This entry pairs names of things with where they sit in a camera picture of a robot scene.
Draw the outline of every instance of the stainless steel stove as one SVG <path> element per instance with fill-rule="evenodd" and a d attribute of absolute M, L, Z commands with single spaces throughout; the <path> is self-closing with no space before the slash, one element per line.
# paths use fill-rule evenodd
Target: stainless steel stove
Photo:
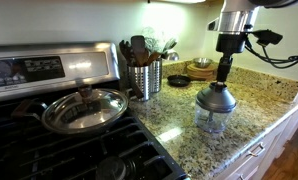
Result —
<path fill-rule="evenodd" d="M 185 179 L 131 109 L 96 136 L 59 135 L 10 116 L 24 99 L 50 105 L 84 83 L 119 90 L 118 80 L 112 43 L 0 46 L 0 179 Z"/>

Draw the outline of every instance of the white wall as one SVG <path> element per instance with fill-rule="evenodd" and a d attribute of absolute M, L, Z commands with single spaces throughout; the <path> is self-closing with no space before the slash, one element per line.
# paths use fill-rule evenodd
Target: white wall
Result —
<path fill-rule="evenodd" d="M 178 37 L 175 49 L 187 59 L 202 54 L 207 11 L 203 5 L 146 0 L 0 0 L 0 44 L 108 40 L 118 45 L 150 26 Z"/>
<path fill-rule="evenodd" d="M 222 5 L 217 5 L 210 8 L 208 22 L 219 16 L 221 7 Z M 267 46 L 267 52 L 270 57 L 286 59 L 291 55 L 298 55 L 298 5 L 283 9 L 261 8 L 254 27 L 254 30 L 259 29 L 270 29 L 283 35 L 283 39 L 278 45 L 271 44 Z M 203 54 L 219 61 L 222 54 L 215 51 L 217 36 L 217 32 L 206 32 Z M 262 54 L 262 49 L 256 44 L 257 39 L 252 35 L 249 38 L 254 49 Z M 256 58 L 247 50 L 241 54 L 234 55 L 233 65 L 298 80 L 298 65 L 279 70 Z"/>

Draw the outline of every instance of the glass lid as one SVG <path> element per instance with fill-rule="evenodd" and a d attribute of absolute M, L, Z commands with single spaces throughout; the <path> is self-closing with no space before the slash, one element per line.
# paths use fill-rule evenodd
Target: glass lid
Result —
<path fill-rule="evenodd" d="M 127 109 L 128 99 L 113 89 L 79 88 L 50 105 L 42 116 L 43 125 L 56 133 L 93 131 L 118 119 Z"/>

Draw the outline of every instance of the clear plastic container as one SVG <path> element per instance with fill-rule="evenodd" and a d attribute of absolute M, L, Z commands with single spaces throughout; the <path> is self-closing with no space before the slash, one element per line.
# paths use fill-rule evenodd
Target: clear plastic container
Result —
<path fill-rule="evenodd" d="M 220 133 L 224 131 L 233 112 L 216 113 L 201 108 L 197 103 L 195 110 L 196 125 L 208 133 Z"/>

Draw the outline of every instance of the stove control panel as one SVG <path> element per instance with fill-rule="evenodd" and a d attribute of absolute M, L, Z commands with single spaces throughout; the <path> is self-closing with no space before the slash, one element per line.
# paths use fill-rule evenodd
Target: stove control panel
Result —
<path fill-rule="evenodd" d="M 0 87 L 62 77 L 59 56 L 0 59 Z"/>

